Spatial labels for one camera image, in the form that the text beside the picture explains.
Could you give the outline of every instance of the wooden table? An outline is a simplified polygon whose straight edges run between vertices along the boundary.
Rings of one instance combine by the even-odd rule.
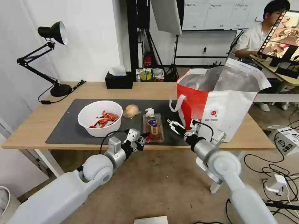
[[[76,82],[67,82],[71,86]],[[58,124],[74,99],[135,99],[168,100],[175,91],[175,83],[139,82],[132,90],[108,90],[104,82],[87,82],[59,103],[40,105],[2,145],[4,149],[35,150],[56,176],[64,172],[55,161],[50,150],[99,150],[99,145],[46,144],[46,140]],[[188,146],[145,146],[145,150],[189,150]],[[234,138],[220,145],[221,150],[250,151],[273,150],[275,146],[255,121],[247,114]]]

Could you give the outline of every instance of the table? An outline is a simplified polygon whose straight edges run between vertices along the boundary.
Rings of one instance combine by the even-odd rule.
[[[65,84],[75,86],[77,83],[66,82]],[[169,93],[175,89],[176,83],[135,82],[132,90],[108,90],[104,82],[87,82],[59,103],[38,106],[2,145],[2,148],[35,150],[58,177],[64,172],[49,150],[99,150],[99,145],[45,143],[74,99],[167,100]],[[47,99],[53,101],[54,97],[49,96]],[[240,156],[240,151],[274,150],[275,146],[247,114],[234,138],[228,143],[221,144],[219,148],[220,150],[235,151]],[[190,147],[145,145],[145,150],[190,150]]]
[[[299,77],[297,79],[284,76],[276,73],[277,67],[270,66],[272,58],[261,59],[257,56],[250,55],[250,58],[254,61],[256,65],[259,65],[263,68],[263,72],[269,72],[274,77],[278,78],[282,84],[277,89],[277,93],[280,93],[281,90],[287,86],[299,86]],[[298,102],[298,94],[258,94],[255,102]]]

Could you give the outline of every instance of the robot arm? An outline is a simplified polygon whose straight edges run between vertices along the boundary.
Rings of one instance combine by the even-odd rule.
[[[223,141],[225,135],[220,134],[217,142],[212,138],[211,143],[205,138],[199,137],[198,121],[192,120],[191,127],[195,131],[187,133],[178,122],[168,120],[171,129],[184,137],[191,150],[197,155],[197,162],[202,163],[202,169],[216,183],[225,181],[230,189],[230,201],[237,210],[245,224],[277,224],[259,194],[250,186],[245,185],[240,179],[241,163],[239,159],[228,151],[219,151],[218,144]]]
[[[149,134],[130,129],[122,144],[116,137],[109,139],[104,155],[93,155],[73,172],[65,173],[36,192],[20,205],[7,224],[59,224],[79,208],[88,195],[107,183],[113,172],[129,156],[143,150]]]

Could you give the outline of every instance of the shopping bag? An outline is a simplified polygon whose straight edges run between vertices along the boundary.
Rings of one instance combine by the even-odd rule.
[[[187,130],[192,119],[225,132],[224,142],[229,142],[257,93],[271,87],[265,75],[257,68],[228,59],[224,66],[211,69],[190,69],[177,81],[178,101],[171,111],[178,111]],[[201,126],[200,133],[210,138],[211,133]]]

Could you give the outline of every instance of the person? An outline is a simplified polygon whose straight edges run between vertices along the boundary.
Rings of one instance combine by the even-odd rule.
[[[242,62],[253,65],[253,61],[249,55],[258,56],[258,50],[263,45],[270,30],[278,19],[283,10],[290,10],[290,3],[288,0],[273,0],[267,4],[264,9],[263,21],[256,26],[246,30],[238,40],[235,46],[235,55],[240,58]],[[259,108],[263,111],[270,111],[266,103],[257,103]]]

